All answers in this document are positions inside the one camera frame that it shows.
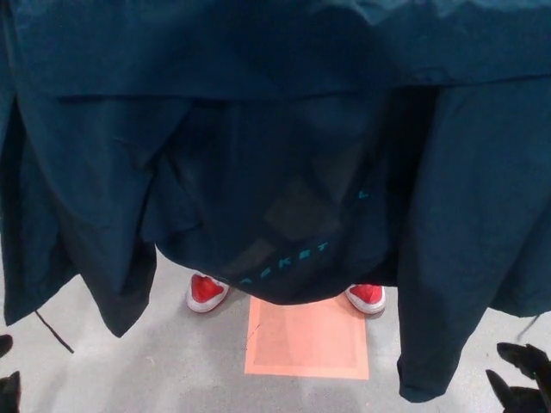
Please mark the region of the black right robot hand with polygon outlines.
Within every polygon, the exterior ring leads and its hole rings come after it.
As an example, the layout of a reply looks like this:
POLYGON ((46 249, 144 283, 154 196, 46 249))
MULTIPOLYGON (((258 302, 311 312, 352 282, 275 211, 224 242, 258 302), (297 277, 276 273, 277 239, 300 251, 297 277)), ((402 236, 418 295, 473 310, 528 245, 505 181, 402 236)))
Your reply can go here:
POLYGON ((550 412, 550 359, 530 344, 500 342, 499 357, 517 368, 522 375, 535 381, 536 388, 509 386, 497 373, 487 369, 486 376, 504 413, 550 412))

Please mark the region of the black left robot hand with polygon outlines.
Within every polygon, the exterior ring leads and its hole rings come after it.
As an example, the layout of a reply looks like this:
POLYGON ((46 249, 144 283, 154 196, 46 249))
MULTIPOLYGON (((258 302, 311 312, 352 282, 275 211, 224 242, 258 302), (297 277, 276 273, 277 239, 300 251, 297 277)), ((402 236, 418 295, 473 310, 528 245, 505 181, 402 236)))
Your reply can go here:
MULTIPOLYGON (((10 335, 0 336, 0 357, 3 358, 13 346, 10 335)), ((14 371, 11 375, 1 378, 1 413, 19 413, 21 402, 21 375, 14 371)))

